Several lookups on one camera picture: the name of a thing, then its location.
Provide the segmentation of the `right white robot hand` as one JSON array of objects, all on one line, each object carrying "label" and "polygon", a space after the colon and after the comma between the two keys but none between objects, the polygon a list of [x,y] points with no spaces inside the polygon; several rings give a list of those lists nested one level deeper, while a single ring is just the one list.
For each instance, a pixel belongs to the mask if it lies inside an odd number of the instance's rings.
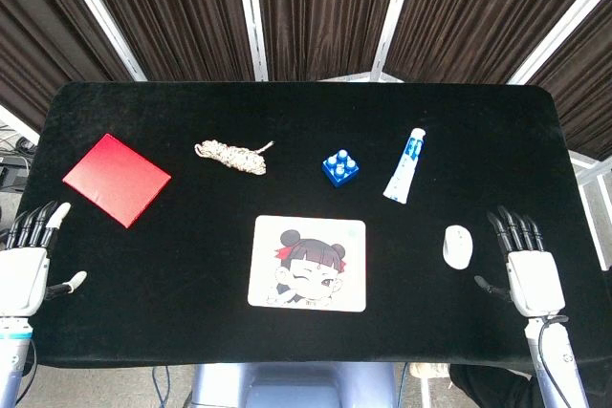
[{"label": "right white robot hand", "polygon": [[500,247],[508,277],[501,288],[476,275],[474,282],[489,295],[514,304],[524,317],[550,319],[565,308],[565,298],[553,254],[544,245],[539,225],[500,205],[487,213]]}]

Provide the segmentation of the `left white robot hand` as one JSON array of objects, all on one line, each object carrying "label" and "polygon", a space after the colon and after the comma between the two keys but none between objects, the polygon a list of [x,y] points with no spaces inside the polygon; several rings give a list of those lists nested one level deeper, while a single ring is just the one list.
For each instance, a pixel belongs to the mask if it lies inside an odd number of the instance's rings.
[{"label": "left white robot hand", "polygon": [[1,250],[1,315],[31,317],[45,301],[71,294],[87,278],[81,270],[70,280],[48,285],[58,232],[69,203],[48,202],[15,217]]}]

